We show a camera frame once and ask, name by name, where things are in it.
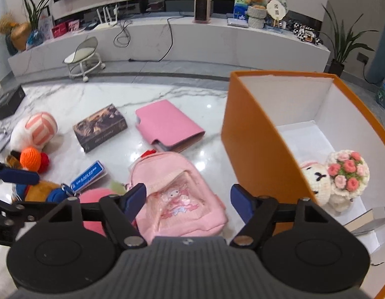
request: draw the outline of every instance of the black plant pot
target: black plant pot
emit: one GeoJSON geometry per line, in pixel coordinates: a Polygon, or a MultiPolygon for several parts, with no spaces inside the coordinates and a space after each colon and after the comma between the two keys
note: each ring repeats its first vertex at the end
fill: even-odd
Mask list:
{"type": "Polygon", "coordinates": [[[6,46],[7,46],[8,53],[9,53],[11,56],[14,56],[16,53],[18,53],[18,50],[17,50],[17,49],[14,47],[14,45],[12,44],[10,34],[5,35],[5,44],[6,44],[6,46]]]}
{"type": "Polygon", "coordinates": [[[331,66],[328,69],[328,73],[336,74],[340,77],[344,69],[345,69],[345,66],[343,64],[333,59],[331,62],[331,66]]]}

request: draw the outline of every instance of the blue keychain tag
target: blue keychain tag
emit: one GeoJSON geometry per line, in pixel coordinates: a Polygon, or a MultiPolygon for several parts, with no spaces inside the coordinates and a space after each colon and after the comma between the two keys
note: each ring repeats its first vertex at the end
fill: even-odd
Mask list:
{"type": "Polygon", "coordinates": [[[98,161],[70,183],[73,192],[80,193],[85,187],[106,175],[104,166],[98,161]]]}

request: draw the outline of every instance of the brown vase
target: brown vase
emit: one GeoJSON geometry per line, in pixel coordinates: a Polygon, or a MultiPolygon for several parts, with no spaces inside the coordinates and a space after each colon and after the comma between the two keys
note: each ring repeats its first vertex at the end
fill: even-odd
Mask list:
{"type": "Polygon", "coordinates": [[[29,22],[24,22],[19,26],[16,26],[11,31],[11,41],[14,47],[23,52],[26,49],[26,41],[28,40],[31,32],[32,26],[29,22]]]}

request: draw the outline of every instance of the dark box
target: dark box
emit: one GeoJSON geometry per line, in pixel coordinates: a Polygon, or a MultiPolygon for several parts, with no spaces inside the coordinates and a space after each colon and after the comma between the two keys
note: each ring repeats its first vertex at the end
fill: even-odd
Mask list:
{"type": "Polygon", "coordinates": [[[106,106],[73,126],[84,152],[90,152],[126,128],[125,118],[113,104],[106,106]]]}
{"type": "Polygon", "coordinates": [[[4,93],[0,97],[0,120],[15,114],[24,97],[25,92],[21,86],[4,93]]]}

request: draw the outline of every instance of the white stool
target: white stool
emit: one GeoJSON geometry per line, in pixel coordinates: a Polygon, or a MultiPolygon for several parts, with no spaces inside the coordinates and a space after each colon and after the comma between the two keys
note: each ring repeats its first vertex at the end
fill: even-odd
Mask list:
{"type": "Polygon", "coordinates": [[[71,55],[69,55],[66,59],[64,59],[64,63],[67,65],[69,70],[69,78],[75,78],[78,76],[83,76],[83,81],[87,82],[89,78],[86,76],[87,73],[90,73],[92,70],[96,69],[98,66],[101,67],[101,69],[105,68],[105,64],[102,63],[101,57],[99,53],[97,53],[95,50],[97,49],[98,41],[96,37],[90,37],[83,41],[76,49],[75,52],[73,52],[71,55]],[[87,60],[93,60],[94,57],[97,57],[97,64],[95,64],[90,69],[85,70],[85,64],[87,60]],[[80,66],[81,73],[72,73],[72,70],[74,70],[77,66],[80,66]]]}

